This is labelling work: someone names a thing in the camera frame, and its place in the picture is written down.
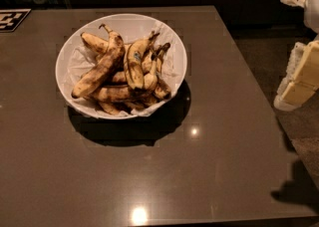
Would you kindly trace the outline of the banana with sticker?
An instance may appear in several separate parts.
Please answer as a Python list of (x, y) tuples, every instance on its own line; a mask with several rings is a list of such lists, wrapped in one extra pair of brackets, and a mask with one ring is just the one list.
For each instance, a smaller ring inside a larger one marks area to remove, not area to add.
[(147, 37), (134, 41), (128, 48), (124, 57), (124, 71), (128, 85), (133, 89), (144, 86), (144, 73), (142, 60), (147, 51), (153, 46), (159, 33), (152, 31)]

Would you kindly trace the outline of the banana with dark stem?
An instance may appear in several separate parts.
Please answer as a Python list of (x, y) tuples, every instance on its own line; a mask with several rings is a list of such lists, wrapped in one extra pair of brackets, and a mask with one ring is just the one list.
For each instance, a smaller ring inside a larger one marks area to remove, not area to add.
[(154, 96), (161, 101), (169, 99), (171, 95), (170, 86), (162, 78), (163, 57), (169, 48), (170, 43), (165, 43), (163, 45), (158, 45), (155, 48), (151, 48), (147, 51), (142, 61), (142, 69), (143, 72), (146, 74), (151, 70), (152, 58), (157, 58), (158, 84), (154, 90)]

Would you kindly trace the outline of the spotted banana lying low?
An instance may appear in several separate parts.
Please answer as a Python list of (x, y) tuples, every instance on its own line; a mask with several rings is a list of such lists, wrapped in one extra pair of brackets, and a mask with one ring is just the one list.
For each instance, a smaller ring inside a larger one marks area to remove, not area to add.
[(129, 102), (142, 97), (145, 90), (133, 90), (130, 86), (103, 86), (91, 93), (91, 97), (100, 102)]

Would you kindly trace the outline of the long spotted banana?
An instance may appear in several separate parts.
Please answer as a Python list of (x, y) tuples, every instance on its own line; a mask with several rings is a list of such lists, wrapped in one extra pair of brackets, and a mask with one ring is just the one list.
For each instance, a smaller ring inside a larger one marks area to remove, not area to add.
[(101, 24), (100, 27), (109, 34), (108, 50), (101, 60), (74, 85), (71, 92), (73, 99), (82, 98), (95, 91), (117, 69), (125, 54), (122, 36), (106, 24)]

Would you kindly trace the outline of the small banana at front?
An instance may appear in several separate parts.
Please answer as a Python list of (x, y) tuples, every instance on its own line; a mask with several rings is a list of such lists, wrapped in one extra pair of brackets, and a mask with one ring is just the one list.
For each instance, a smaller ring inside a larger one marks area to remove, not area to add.
[(118, 115), (122, 112), (122, 109), (118, 105), (113, 103), (99, 102), (99, 106), (105, 113), (110, 115)]

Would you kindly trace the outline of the short banana at back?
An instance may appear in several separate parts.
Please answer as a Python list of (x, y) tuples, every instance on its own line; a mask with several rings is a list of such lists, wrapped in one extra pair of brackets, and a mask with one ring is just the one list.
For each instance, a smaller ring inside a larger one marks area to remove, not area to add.
[(83, 32), (81, 39), (86, 47), (97, 54), (105, 54), (109, 47), (109, 42), (91, 33)]

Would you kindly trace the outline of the black white marker tag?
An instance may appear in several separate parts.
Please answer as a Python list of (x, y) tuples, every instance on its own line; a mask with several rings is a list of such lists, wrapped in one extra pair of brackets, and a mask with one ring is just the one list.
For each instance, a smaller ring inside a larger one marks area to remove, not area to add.
[(30, 12), (30, 9), (1, 9), (0, 32), (14, 32)]

